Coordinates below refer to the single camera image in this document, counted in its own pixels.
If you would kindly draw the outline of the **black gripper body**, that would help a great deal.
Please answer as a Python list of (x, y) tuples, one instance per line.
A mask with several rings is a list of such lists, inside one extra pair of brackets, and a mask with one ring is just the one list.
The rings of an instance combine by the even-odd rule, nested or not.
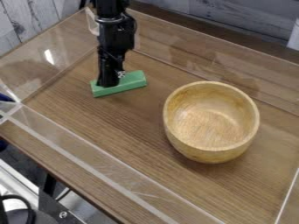
[(98, 17), (98, 56), (123, 61), (135, 48), (136, 20), (131, 16)]

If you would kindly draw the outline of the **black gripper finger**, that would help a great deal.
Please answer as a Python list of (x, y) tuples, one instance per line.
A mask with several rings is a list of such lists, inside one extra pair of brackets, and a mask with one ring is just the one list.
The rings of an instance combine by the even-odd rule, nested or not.
[(106, 84), (106, 65), (107, 64), (107, 55), (103, 51), (98, 51), (98, 68), (99, 68), (99, 75), (98, 75), (98, 86), (104, 87)]
[(107, 57), (106, 69), (104, 69), (104, 86), (107, 88), (114, 87), (119, 84), (119, 79), (124, 75), (126, 70), (123, 67), (124, 58), (119, 57)]

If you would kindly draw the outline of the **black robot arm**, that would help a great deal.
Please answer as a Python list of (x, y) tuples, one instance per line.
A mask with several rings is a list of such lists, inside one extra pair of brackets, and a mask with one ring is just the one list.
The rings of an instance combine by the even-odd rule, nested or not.
[(95, 0), (98, 10), (98, 85), (112, 88), (126, 74), (124, 61), (135, 48), (136, 20), (127, 13), (130, 0)]

